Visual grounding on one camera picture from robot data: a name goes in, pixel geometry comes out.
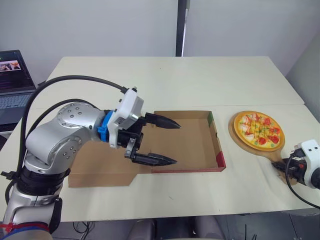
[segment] pizza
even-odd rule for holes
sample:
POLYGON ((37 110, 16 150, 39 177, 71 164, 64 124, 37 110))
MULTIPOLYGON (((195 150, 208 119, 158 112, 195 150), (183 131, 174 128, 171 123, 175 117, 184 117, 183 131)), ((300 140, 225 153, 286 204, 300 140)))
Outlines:
POLYGON ((234 129, 242 141, 258 150, 276 150, 285 140, 278 123, 261 112, 240 112, 234 119, 234 129))

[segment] robotic arm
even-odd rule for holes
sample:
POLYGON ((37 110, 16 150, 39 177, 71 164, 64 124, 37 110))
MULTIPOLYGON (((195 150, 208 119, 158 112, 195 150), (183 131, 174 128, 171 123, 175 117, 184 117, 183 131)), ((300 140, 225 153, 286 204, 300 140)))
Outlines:
POLYGON ((13 186, 3 218, 6 239, 51 239, 49 233, 60 223, 62 199, 59 194, 63 180, 87 141, 109 142, 112 148, 126 148, 124 157, 138 164, 176 163, 159 154, 137 153, 143 139, 142 128, 147 123, 167 129, 180 128, 175 121, 163 116, 152 113, 141 116, 143 103, 135 88, 128 89, 115 110, 99 110, 82 102, 70 103, 61 108, 54 119, 35 128, 26 139, 24 167, 13 186))

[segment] red tomato slice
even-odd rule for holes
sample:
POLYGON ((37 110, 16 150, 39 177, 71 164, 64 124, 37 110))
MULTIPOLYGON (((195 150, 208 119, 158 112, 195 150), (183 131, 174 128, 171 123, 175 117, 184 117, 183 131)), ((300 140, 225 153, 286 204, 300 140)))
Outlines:
POLYGON ((265 125, 270 125, 270 118, 266 118, 265 120, 264 120, 264 124, 265 125))
POLYGON ((280 133, 280 128, 275 127, 275 128, 273 129, 273 132, 274 132, 275 134, 280 133))
POLYGON ((269 136, 269 139, 274 143, 277 144, 279 142, 279 138, 277 136, 269 136))
POLYGON ((259 141, 258 142, 259 142, 260 145, 263 145, 263 144, 265 144, 267 142, 267 140, 264 137, 259 137, 259 141))

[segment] pizza box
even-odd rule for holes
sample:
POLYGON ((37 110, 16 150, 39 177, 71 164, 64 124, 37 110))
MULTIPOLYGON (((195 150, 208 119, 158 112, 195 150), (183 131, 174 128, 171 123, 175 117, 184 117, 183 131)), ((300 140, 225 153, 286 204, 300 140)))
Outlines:
POLYGON ((137 174, 221 172, 226 168, 211 111, 155 111, 173 119, 180 129, 147 124, 138 153, 161 154, 177 161, 168 166, 145 166, 124 157, 125 149, 107 142, 87 142, 77 154, 69 187, 128 186, 137 174))

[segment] white wall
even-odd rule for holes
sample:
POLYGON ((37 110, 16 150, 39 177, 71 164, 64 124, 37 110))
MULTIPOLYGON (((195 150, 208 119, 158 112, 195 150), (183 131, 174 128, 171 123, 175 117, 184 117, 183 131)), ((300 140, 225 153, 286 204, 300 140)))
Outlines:
POLYGON ((320 123, 320 33, 286 76, 320 123))
POLYGON ((269 56, 286 75, 320 30, 320 0, 190 0, 184 56, 269 56))
POLYGON ((36 83, 64 56, 174 56, 178 0, 1 0, 0 51, 36 83))

